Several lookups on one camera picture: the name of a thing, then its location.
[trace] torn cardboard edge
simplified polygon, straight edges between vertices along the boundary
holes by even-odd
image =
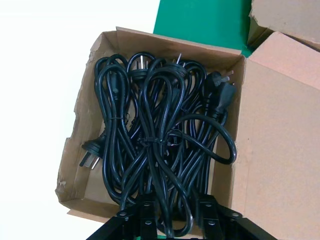
[[[281,18],[281,13],[277,14],[278,21],[272,23],[273,17],[275,17],[274,10],[280,8],[279,11],[284,14],[283,19]],[[315,1],[304,2],[304,1],[261,1],[261,0],[252,0],[251,11],[249,14],[250,17],[250,29],[247,44],[256,49],[260,46],[273,32],[282,32],[283,34],[295,39],[296,41],[312,48],[313,50],[320,51],[320,30],[318,24],[315,24],[317,21],[314,21],[314,24],[308,24],[310,22],[313,11],[307,10],[312,9],[314,15],[317,15],[317,9],[320,11],[320,4]],[[296,15],[296,19],[300,19],[300,22],[292,19],[293,13]],[[292,27],[294,25],[301,24],[301,27]],[[313,34],[305,33],[303,29],[310,27],[313,29]]]

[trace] cardboard box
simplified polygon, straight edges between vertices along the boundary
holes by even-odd
[[[273,32],[282,32],[320,51],[320,1],[252,0],[248,44],[257,48]]]
[[[320,53],[278,32],[247,60],[238,50],[119,27],[103,32],[91,48],[58,172],[55,191],[69,213],[106,222],[119,210],[105,189],[101,162],[94,170],[79,167],[81,145],[96,138],[102,125],[93,85],[96,61],[140,51],[168,59],[182,53],[208,72],[234,71],[230,81],[237,93],[226,128],[238,158],[232,166],[215,164],[211,194],[279,239],[320,239]],[[225,149],[218,141],[217,152]]]

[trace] power cord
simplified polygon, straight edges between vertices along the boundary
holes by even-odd
[[[211,158],[225,165],[236,160],[235,143],[223,127],[235,86],[219,72],[207,75],[199,62],[181,60],[181,54],[176,62],[148,52],[129,61],[115,54],[99,59],[94,75],[105,129],[82,145],[87,152],[80,166],[94,167],[102,159],[104,185],[121,210],[154,192],[157,228],[170,238],[186,235],[193,225],[190,199],[208,191]],[[130,106],[135,116],[129,128]],[[218,135],[229,158],[213,152]],[[173,229],[173,219],[185,226]]]

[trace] plug prong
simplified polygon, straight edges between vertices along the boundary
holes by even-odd
[[[141,69],[144,68],[144,56],[140,56],[140,61],[141,61]]]
[[[176,60],[176,64],[179,64],[182,53],[179,54],[178,59]]]
[[[229,76],[231,76],[232,74],[234,74],[234,71],[233,71],[233,70],[228,71],[228,72],[224,75],[224,77],[229,77]]]
[[[100,160],[100,157],[97,157],[96,160],[95,160],[95,162],[93,163],[93,165],[92,165],[92,167],[91,167],[92,170],[96,167],[96,165],[97,165],[97,163],[99,162],[99,160]]]

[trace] cardboard box flap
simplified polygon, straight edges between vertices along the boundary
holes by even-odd
[[[231,208],[280,240],[319,239],[319,65],[279,32],[246,62]]]
[[[271,34],[248,60],[320,90],[320,52],[280,32]]]
[[[155,56],[192,59],[217,70],[235,64],[241,57],[240,50],[211,46],[142,31],[116,28],[119,53],[130,57],[137,52],[150,52]]]
[[[312,43],[320,43],[319,0],[253,0],[257,24]]]

